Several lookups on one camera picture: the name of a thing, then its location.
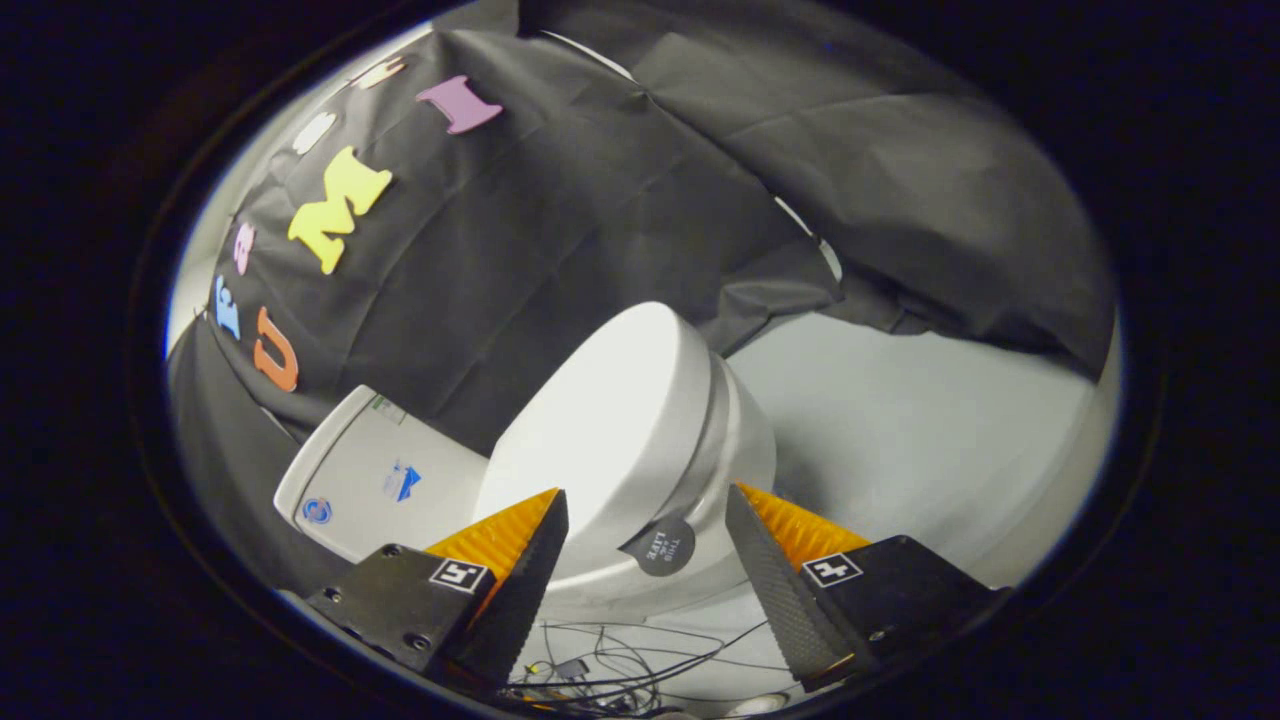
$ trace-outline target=toilet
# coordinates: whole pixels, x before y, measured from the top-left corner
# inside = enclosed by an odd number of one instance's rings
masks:
[[[552,487],[570,527],[541,614],[625,621],[745,580],[724,528],[732,482],[771,489],[773,430],[671,307],[632,306],[472,452],[367,387],[320,424],[276,489],[294,528],[358,562],[434,542]]]

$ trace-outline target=cable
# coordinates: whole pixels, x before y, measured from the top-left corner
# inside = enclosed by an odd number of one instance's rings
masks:
[[[564,629],[566,630],[579,632],[579,633],[586,633],[586,632],[589,632],[589,630],[581,630],[581,629],[577,629],[577,628],[564,628]],[[622,670],[618,670],[617,667],[614,667],[614,666],[604,662],[604,657],[617,657],[620,660],[628,660],[628,661],[632,661],[632,662],[637,662],[641,666],[644,666],[644,669],[646,671],[649,671],[649,673],[652,673],[652,669],[648,666],[648,662],[644,661],[643,656],[640,656],[640,651],[664,652],[664,653],[669,653],[669,655],[682,655],[682,656],[686,656],[686,657],[696,657],[696,653],[684,652],[684,651],[676,651],[676,650],[649,648],[649,647],[637,648],[637,647],[630,646],[630,644],[627,644],[627,643],[625,643],[625,642],[622,642],[622,641],[620,641],[620,639],[617,639],[617,638],[614,638],[612,635],[604,634],[603,630],[604,629],[600,628],[600,635],[599,637],[602,639],[613,641],[614,643],[618,643],[620,646],[622,646],[622,648],[631,651],[636,656],[636,657],[628,657],[628,656],[625,656],[625,655],[623,656],[618,656],[618,655],[613,655],[613,653],[605,653],[605,652],[596,651],[595,656],[596,656],[598,660],[600,660],[600,664],[604,665],[604,666],[607,666],[607,667],[609,667],[611,670],[613,670],[616,673],[622,673]],[[596,647],[599,648],[599,646],[600,646],[600,642],[598,641],[596,642]],[[762,669],[762,670],[783,671],[783,673],[788,671],[787,667],[777,667],[777,666],[769,666],[769,665],[755,665],[755,664],[750,664],[750,662],[737,662],[737,661],[732,661],[732,660],[722,660],[722,659],[718,659],[718,657],[713,657],[709,661],[710,662],[724,662],[724,664],[728,664],[728,665],[739,665],[739,666],[744,666],[744,667],[756,667],[756,669]],[[786,692],[786,691],[790,691],[790,689],[796,688],[796,687],[799,687],[799,683],[794,684],[794,685],[790,685],[787,688],[783,688],[782,691],[774,691],[774,692]],[[658,698],[660,698],[660,697],[672,697],[672,698],[678,698],[678,700],[689,700],[689,701],[694,701],[694,702],[744,702],[746,700],[751,700],[751,698],[698,698],[698,697],[691,697],[691,696],[681,696],[681,694],[676,694],[676,693],[662,692],[660,688],[657,688],[657,687],[654,687],[652,691],[649,691],[649,693],[650,693],[650,702],[645,703],[644,708],[637,707],[637,711],[643,712],[643,711],[654,708],[654,706],[658,703]]]
[[[571,623],[571,624],[572,625],[582,625],[585,623]],[[618,624],[618,625],[632,625],[632,624],[627,624],[627,623],[616,623],[616,624]],[[652,675],[655,676],[655,679],[653,679],[652,683],[658,683],[658,682],[666,680],[668,678],[673,678],[673,676],[678,675],[680,673],[687,671],[690,667],[696,667],[698,665],[701,665],[703,662],[707,662],[708,660],[710,660],[712,657],[714,657],[718,652],[722,652],[726,648],[732,647],[735,643],[737,643],[739,641],[741,641],[746,635],[754,633],[755,630],[763,628],[767,624],[768,624],[768,620],[763,620],[759,624],[753,625],[751,628],[749,628],[748,630],[745,630],[744,633],[739,634],[736,638],[733,638],[733,639],[731,639],[728,642],[719,641],[717,638],[710,638],[709,635],[696,635],[694,633],[682,633],[680,630],[675,630],[675,632],[677,632],[680,634],[685,634],[685,635],[709,638],[709,639],[713,639],[713,641],[721,643],[721,646],[718,648],[710,651],[710,652],[705,652],[703,655],[696,655],[696,656],[689,659],[689,660],[684,660],[681,662],[677,662],[677,664],[672,665],[671,667],[666,667],[663,670],[659,670],[658,673],[653,673]],[[644,628],[646,625],[632,625],[632,626]],[[552,687],[552,688],[556,688],[556,687],[573,687],[573,685],[589,685],[590,687],[590,685],[613,685],[613,684],[617,684],[617,682],[616,680],[591,680],[591,682],[586,682],[586,683],[545,683],[544,685],[532,685],[532,687]],[[525,685],[521,685],[521,684],[509,684],[507,687],[508,688],[520,688],[520,687],[525,687]]]
[[[557,629],[570,630],[570,632],[573,632],[573,633],[588,633],[588,634],[591,634],[591,635],[595,634],[591,630],[582,630],[580,628],[559,626]],[[628,646],[628,644],[623,643],[622,641],[620,641],[620,639],[617,639],[617,638],[614,638],[612,635],[605,635],[605,637],[608,639],[612,639],[613,642],[616,642],[618,644],[625,646],[627,650],[631,650],[631,651],[666,652],[668,655],[684,655],[685,657],[696,657],[698,656],[696,652],[686,652],[686,651],[680,651],[680,650],[666,650],[666,648],[660,648],[660,647],[634,647],[634,646]],[[709,641],[717,641],[717,638],[713,638],[710,635],[695,635],[695,637],[709,639]],[[713,657],[710,660],[710,662],[724,662],[727,665],[740,665],[742,667],[756,667],[756,669],[760,669],[760,670],[780,670],[780,671],[788,671],[790,670],[788,667],[781,667],[781,666],[777,666],[777,665],[756,665],[754,662],[741,662],[739,660],[724,660],[724,659],[721,659],[721,657]]]
[[[600,660],[602,664],[604,664],[604,657],[617,657],[620,660],[626,660],[628,662],[635,662],[636,665],[640,666],[641,670],[644,670],[645,674],[653,675],[653,667],[649,666],[649,662],[644,659],[643,655],[640,655],[639,652],[636,652],[635,648],[632,648],[630,644],[627,644],[627,643],[625,643],[625,642],[622,642],[622,641],[620,641],[620,639],[617,639],[617,638],[614,638],[612,635],[605,634],[604,633],[604,626],[602,625],[600,626],[600,634],[599,634],[599,637],[595,641],[596,648],[600,648],[604,644],[605,639],[616,643],[621,650],[628,651],[631,653],[631,656],[634,656],[634,657],[626,656],[626,655],[614,655],[614,653],[609,653],[609,652],[600,652],[599,650],[596,650],[595,655]],[[658,685],[653,685],[648,691],[649,691],[649,702],[645,703],[646,707],[652,706],[654,702],[657,702],[658,697],[660,697],[658,694],[658,692],[659,692]]]
[[[556,656],[552,655],[552,637],[547,632],[547,621],[543,620],[543,642],[547,644],[547,660],[550,661],[552,667],[556,667]]]
[[[616,665],[611,664],[608,660],[605,660],[607,657],[614,657],[614,659],[618,659],[618,660],[626,660],[628,662],[635,662],[645,673],[648,673],[650,675],[653,674],[653,669],[649,667],[649,664],[645,662],[644,657],[640,657],[639,653],[632,652],[632,655],[635,655],[635,657],[630,657],[630,656],[626,656],[626,655],[614,655],[614,653],[611,653],[611,652],[604,652],[605,648],[603,646],[604,646],[604,639],[605,638],[608,638],[608,639],[611,639],[611,641],[613,641],[613,642],[616,642],[618,644],[622,644],[622,646],[625,646],[626,643],[622,643],[622,642],[617,641],[616,638],[605,635],[603,625],[599,628],[599,633],[593,633],[593,634],[595,634],[596,638],[595,638],[595,648],[593,650],[591,657],[595,659],[595,661],[599,662],[602,666],[608,667],[609,670],[613,670],[618,675],[625,676],[627,680],[634,680],[634,678],[631,678],[631,676],[627,675],[627,671],[625,669],[620,669],[618,666],[616,666]],[[658,696],[655,693],[657,685],[654,685],[654,688],[640,688],[643,692],[648,692],[649,693],[649,700],[646,702],[641,703],[640,702],[640,697],[636,694],[635,689],[627,688],[626,684],[621,684],[621,683],[618,684],[618,687],[620,688],[630,689],[630,692],[626,693],[623,696],[623,698],[628,700],[631,702],[631,714],[632,715],[634,714],[639,714],[639,712],[644,712],[645,710],[650,708],[657,702],[658,697],[660,697],[660,696]]]
[[[760,623],[760,625],[764,625],[765,623],[768,623],[768,620]],[[700,633],[690,633],[687,630],[677,630],[675,628],[662,628],[662,626],[658,626],[658,625],[643,625],[640,623],[559,623],[559,624],[556,624],[556,625],[544,625],[544,626],[558,629],[558,628],[580,628],[580,626],[595,628],[595,626],[604,626],[604,625],[611,625],[611,626],[614,626],[614,628],[640,628],[643,630],[658,630],[658,632],[662,632],[662,633],[672,633],[672,634],[677,634],[677,635],[689,635],[691,638],[699,638],[699,639],[704,639],[704,641],[712,641],[712,642],[716,642],[716,643],[724,642],[724,641],[722,641],[719,638],[716,638],[716,637],[712,637],[712,635],[704,635],[704,634],[700,634]]]
[[[573,623],[573,625],[582,625],[582,624],[585,624],[585,623]],[[719,647],[716,648],[714,651],[708,652],[708,653],[694,656],[694,657],[691,657],[689,660],[677,662],[677,664],[675,664],[675,665],[672,665],[669,667],[664,667],[663,670],[659,670],[657,673],[650,673],[649,675],[644,675],[641,678],[636,678],[637,680],[644,680],[644,682],[637,683],[637,684],[635,684],[632,687],[626,687],[623,683],[618,682],[620,679],[594,680],[594,682],[584,682],[584,683],[545,683],[544,685],[532,685],[532,687],[600,687],[600,685],[617,685],[617,687],[622,688],[622,689],[618,689],[618,691],[595,693],[595,694],[591,694],[591,696],[584,696],[580,700],[539,701],[538,705],[540,705],[543,707],[547,707],[547,708],[577,705],[579,706],[577,707],[579,712],[588,714],[588,715],[596,716],[596,717],[607,716],[608,714],[603,708],[596,710],[596,708],[589,707],[589,706],[588,707],[582,707],[582,702],[584,701],[599,701],[599,700],[604,700],[604,698],[609,698],[609,697],[634,694],[635,691],[637,691],[637,689],[655,687],[658,683],[662,683],[663,680],[668,680],[671,678],[675,678],[676,675],[680,675],[681,673],[686,673],[690,669],[696,667],[698,665],[701,665],[703,662],[707,662],[708,660],[710,660],[712,657],[714,657],[716,653],[723,651],[727,647],[731,647],[733,643],[737,643],[739,641],[741,641],[746,635],[751,634],[756,629],[763,628],[765,624],[767,623],[762,621],[762,623],[759,623],[756,625],[753,625],[751,628],[749,628],[748,630],[745,630],[744,633],[739,634],[737,637],[735,637],[733,639],[731,639],[728,642],[723,642],[723,641],[719,641],[717,638],[709,638],[709,639],[719,643]],[[621,624],[621,623],[620,623],[620,625],[632,625],[632,626],[648,628],[648,625],[634,625],[634,624]],[[652,628],[652,629],[669,630],[667,628]],[[691,637],[703,637],[703,638],[707,638],[707,635],[696,635],[694,633],[684,633],[684,632],[680,632],[680,630],[672,630],[672,632],[676,632],[677,634],[685,634],[685,635],[691,635]],[[508,688],[518,688],[518,687],[521,687],[521,685],[518,685],[518,684],[508,685]],[[526,703],[517,703],[517,705],[526,705]],[[571,711],[571,710],[573,710],[573,708],[566,707],[566,711]]]

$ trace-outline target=sticker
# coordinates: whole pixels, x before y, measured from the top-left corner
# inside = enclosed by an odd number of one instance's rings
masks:
[[[854,565],[854,561],[841,552],[828,555],[827,557],[819,557],[818,560],[810,560],[804,564],[804,569],[809,573],[809,577],[818,583],[819,588],[829,588],[831,585],[851,580],[863,574],[863,569]]]
[[[435,574],[431,575],[431,582],[465,593],[474,593],[476,592],[476,585],[480,584],[480,580],[484,579],[489,569],[484,565],[447,557]]]
[[[232,337],[239,340],[239,310],[232,302],[232,291],[224,284],[221,275],[214,279],[214,318]]]
[[[689,523],[669,516],[653,523],[618,550],[635,557],[646,574],[664,578],[689,564],[694,557],[694,529]]]
[[[343,147],[324,170],[325,199],[298,208],[289,223],[289,240],[301,240],[320,259],[320,272],[333,273],[346,245],[342,238],[330,238],[326,233],[355,231],[352,213],[367,213],[390,182],[390,170],[374,170],[356,159],[355,147]]]
[[[307,127],[302,128],[302,132],[293,138],[293,151],[298,155],[306,155],[308,150],[315,147],[316,142],[324,137],[324,133],[329,132],[333,127],[334,120],[338,115],[333,113],[320,113],[307,123]]]
[[[236,260],[236,272],[242,275],[248,269],[248,251],[253,250],[253,237],[256,236],[257,231],[248,223],[242,224],[239,232],[236,233],[236,246],[232,249],[232,258]]]
[[[323,497],[312,497],[302,503],[302,516],[306,518],[308,523],[324,525],[333,519],[333,507],[329,506],[328,500]]]
[[[253,366],[271,379],[275,387],[284,392],[293,392],[298,387],[298,356],[293,354],[293,346],[284,337],[280,328],[275,327],[266,316],[266,306],[257,309],[257,334],[271,341],[271,345],[284,356],[284,366],[275,364],[262,346],[262,337],[253,341]]]
[[[396,423],[397,425],[404,421],[406,413],[401,410],[394,402],[387,400],[381,395],[374,398],[372,407],[378,413],[385,415],[387,419]]]
[[[385,63],[379,63],[372,68],[365,70],[365,74],[356,78],[356,87],[360,90],[369,90],[370,87],[383,82],[384,79],[392,77],[393,74],[404,69],[404,63],[401,63],[399,58],[392,58]]]
[[[440,85],[424,90],[417,95],[449,119],[449,135],[461,135],[475,129],[502,113],[502,105],[490,105],[476,97],[467,87],[467,76],[452,77]]]
[[[404,502],[410,497],[410,489],[421,479],[422,475],[419,475],[411,465],[401,465],[397,460],[392,474],[383,479],[383,495],[396,502]]]

